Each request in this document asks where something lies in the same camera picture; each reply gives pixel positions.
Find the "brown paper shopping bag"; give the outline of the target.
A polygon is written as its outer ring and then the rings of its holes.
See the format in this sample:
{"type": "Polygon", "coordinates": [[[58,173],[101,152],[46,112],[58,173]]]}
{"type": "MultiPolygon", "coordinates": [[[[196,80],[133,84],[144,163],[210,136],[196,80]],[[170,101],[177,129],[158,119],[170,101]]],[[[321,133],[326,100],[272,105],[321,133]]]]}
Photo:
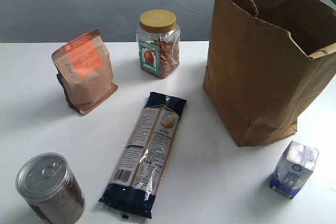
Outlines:
{"type": "Polygon", "coordinates": [[[215,0],[203,86],[238,146],[277,142],[335,76],[335,9],[215,0]]]}

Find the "almond jar with yellow lid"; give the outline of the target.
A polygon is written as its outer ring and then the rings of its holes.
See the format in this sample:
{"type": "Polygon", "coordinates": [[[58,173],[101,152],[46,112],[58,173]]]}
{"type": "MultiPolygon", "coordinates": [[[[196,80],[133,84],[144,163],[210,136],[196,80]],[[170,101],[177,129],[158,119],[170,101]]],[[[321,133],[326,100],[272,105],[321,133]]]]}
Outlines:
{"type": "Polygon", "coordinates": [[[166,9],[153,9],[139,18],[136,31],[140,67],[161,79],[180,64],[181,29],[176,15],[166,9]]]}

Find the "dark blue noodle package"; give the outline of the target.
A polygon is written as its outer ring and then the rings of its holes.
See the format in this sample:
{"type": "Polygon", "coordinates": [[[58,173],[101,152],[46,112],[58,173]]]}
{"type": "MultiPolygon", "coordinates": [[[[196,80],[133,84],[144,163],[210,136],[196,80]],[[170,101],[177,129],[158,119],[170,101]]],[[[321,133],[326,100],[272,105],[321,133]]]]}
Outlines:
{"type": "Polygon", "coordinates": [[[152,218],[157,189],[186,103],[182,98],[150,93],[99,202],[152,218]]]}

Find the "kraft pouch with orange label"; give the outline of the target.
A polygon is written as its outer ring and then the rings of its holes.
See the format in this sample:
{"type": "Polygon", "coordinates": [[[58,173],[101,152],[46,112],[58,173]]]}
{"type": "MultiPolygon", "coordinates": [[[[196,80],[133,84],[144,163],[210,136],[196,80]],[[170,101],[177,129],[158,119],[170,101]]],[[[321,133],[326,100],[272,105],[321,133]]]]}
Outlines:
{"type": "Polygon", "coordinates": [[[81,115],[91,112],[118,89],[113,82],[110,53],[98,29],[66,43],[51,58],[69,107],[81,115]]]}

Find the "blue and white milk carton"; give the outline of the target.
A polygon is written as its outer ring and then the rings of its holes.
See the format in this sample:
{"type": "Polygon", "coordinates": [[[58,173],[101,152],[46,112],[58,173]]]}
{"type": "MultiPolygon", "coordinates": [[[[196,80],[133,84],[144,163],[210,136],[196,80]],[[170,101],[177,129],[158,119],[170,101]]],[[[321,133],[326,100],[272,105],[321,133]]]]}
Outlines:
{"type": "Polygon", "coordinates": [[[312,175],[319,151],[291,141],[279,159],[270,179],[270,188],[293,199],[312,175]]]}

